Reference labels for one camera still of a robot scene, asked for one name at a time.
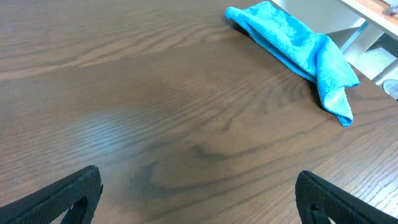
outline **table surface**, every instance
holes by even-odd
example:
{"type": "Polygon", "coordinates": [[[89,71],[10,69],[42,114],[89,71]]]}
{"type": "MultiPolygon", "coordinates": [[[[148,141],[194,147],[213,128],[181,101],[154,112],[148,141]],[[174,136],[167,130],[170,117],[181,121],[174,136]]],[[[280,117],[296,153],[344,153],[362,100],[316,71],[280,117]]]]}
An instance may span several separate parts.
{"type": "Polygon", "coordinates": [[[385,10],[390,7],[382,0],[339,0],[343,5],[356,12],[367,21],[375,24],[398,40],[398,18],[385,15],[385,10]]]}
{"type": "Polygon", "coordinates": [[[224,19],[255,1],[0,2],[0,206],[90,164],[93,223],[298,223],[312,170],[398,216],[398,104],[354,124],[224,19]]]}

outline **white object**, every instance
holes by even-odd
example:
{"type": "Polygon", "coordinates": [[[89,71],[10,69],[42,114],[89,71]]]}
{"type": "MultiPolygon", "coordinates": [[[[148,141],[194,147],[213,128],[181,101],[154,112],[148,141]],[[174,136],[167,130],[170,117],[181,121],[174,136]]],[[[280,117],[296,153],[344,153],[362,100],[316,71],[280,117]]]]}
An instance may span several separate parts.
{"type": "MultiPolygon", "coordinates": [[[[343,5],[358,13],[369,22],[369,25],[348,46],[343,55],[348,62],[354,63],[383,33],[385,32],[395,40],[398,40],[398,26],[380,16],[378,13],[368,9],[356,0],[339,0],[343,5]]],[[[398,60],[388,65],[372,81],[381,84],[388,75],[398,72],[398,60]]]]}
{"type": "Polygon", "coordinates": [[[358,15],[365,18],[370,24],[374,24],[380,30],[386,34],[398,40],[398,26],[388,21],[387,19],[380,16],[378,13],[373,12],[366,6],[357,2],[356,0],[338,0],[340,3],[345,5],[348,9],[356,12],[358,15]]]}
{"type": "Polygon", "coordinates": [[[372,79],[377,85],[380,85],[384,80],[388,78],[389,75],[394,73],[398,73],[398,59],[393,61],[390,65],[388,65],[380,74],[376,75],[372,79]]]}
{"type": "Polygon", "coordinates": [[[336,0],[272,0],[312,31],[329,34],[359,27],[364,19],[336,0]]]}
{"type": "Polygon", "coordinates": [[[354,64],[355,61],[365,51],[372,46],[378,38],[383,35],[383,31],[377,28],[373,24],[368,24],[365,29],[357,36],[357,38],[347,47],[343,52],[344,57],[350,64],[354,64]]]}

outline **wooden table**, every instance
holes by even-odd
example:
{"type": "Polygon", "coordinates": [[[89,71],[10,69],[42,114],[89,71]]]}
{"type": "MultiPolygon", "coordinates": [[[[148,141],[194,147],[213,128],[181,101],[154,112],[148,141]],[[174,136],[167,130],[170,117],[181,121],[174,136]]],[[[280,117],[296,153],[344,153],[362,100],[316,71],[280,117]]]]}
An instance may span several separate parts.
{"type": "Polygon", "coordinates": [[[398,104],[358,72],[354,124],[223,19],[254,1],[0,3],[0,205],[90,164],[93,223],[298,223],[313,170],[398,216],[398,104]]]}

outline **microfiber cloth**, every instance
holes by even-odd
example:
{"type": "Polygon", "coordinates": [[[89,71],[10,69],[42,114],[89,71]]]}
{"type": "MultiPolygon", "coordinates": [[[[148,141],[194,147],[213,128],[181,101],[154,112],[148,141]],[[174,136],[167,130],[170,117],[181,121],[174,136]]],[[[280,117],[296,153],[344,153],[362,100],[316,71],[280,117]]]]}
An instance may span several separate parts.
{"type": "Polygon", "coordinates": [[[268,1],[243,10],[229,7],[225,16],[248,31],[254,41],[291,71],[315,83],[322,106],[341,125],[348,127],[353,123],[345,87],[359,85],[359,80],[327,35],[314,33],[268,1]]]}

